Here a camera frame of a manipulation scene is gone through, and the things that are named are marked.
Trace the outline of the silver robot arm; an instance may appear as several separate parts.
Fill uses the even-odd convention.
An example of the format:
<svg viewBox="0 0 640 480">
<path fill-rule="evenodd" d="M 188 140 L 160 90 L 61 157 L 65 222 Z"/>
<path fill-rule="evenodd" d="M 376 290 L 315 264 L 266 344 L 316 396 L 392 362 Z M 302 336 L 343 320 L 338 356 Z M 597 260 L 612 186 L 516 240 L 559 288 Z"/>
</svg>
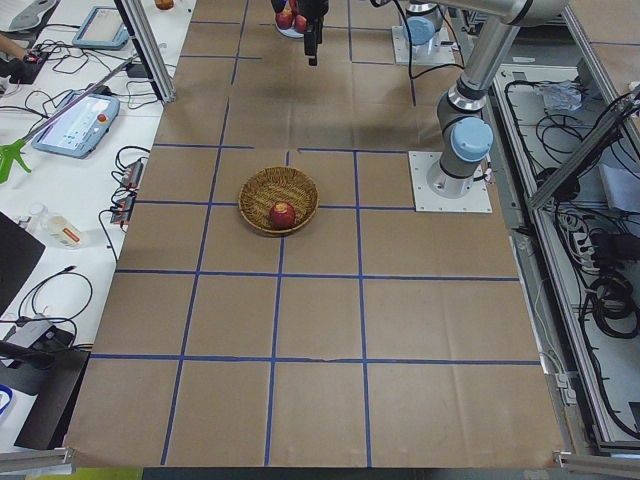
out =
<svg viewBox="0 0 640 480">
<path fill-rule="evenodd" d="M 404 38 L 413 46 L 428 43 L 439 30 L 442 16 L 439 7 L 424 1 L 411 1 L 411 5 L 426 5 L 426 10 L 404 12 Z M 324 17 L 329 11 L 328 1 L 271 1 L 276 29 L 283 35 L 302 39 L 305 55 L 315 57 L 323 42 Z"/>
<path fill-rule="evenodd" d="M 488 16 L 471 56 L 462 73 L 438 105 L 445 148 L 437 166 L 429 174 L 435 176 L 436 190 L 444 185 L 471 183 L 478 165 L 493 144 L 493 132 L 480 116 L 486 104 L 487 91 L 498 67 L 508 53 L 521 28 L 539 26 L 559 16 L 569 1 L 409 1 L 400 12 L 410 47 L 428 43 L 444 22 L 440 4 L 468 9 Z M 302 17 L 302 35 L 309 65 L 317 65 L 317 50 L 323 40 L 324 17 L 329 1 L 296 1 L 298 17 Z"/>
</svg>

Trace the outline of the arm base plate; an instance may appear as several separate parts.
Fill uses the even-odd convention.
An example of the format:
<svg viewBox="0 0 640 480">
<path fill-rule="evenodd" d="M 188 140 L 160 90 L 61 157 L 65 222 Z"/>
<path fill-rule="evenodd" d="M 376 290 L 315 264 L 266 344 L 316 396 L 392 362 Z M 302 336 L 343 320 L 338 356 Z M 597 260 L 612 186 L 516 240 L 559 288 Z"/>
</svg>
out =
<svg viewBox="0 0 640 480">
<path fill-rule="evenodd" d="M 403 28 L 393 26 L 391 32 L 395 63 L 407 66 L 409 63 L 409 44 L 404 37 Z M 453 45 L 454 42 L 450 39 L 448 30 L 442 27 L 427 44 L 412 48 L 412 63 L 418 66 L 455 63 Z"/>
<path fill-rule="evenodd" d="M 440 165 L 441 153 L 409 151 L 414 208 L 419 213 L 491 214 L 492 206 L 482 164 L 466 179 L 448 176 Z"/>
</svg>

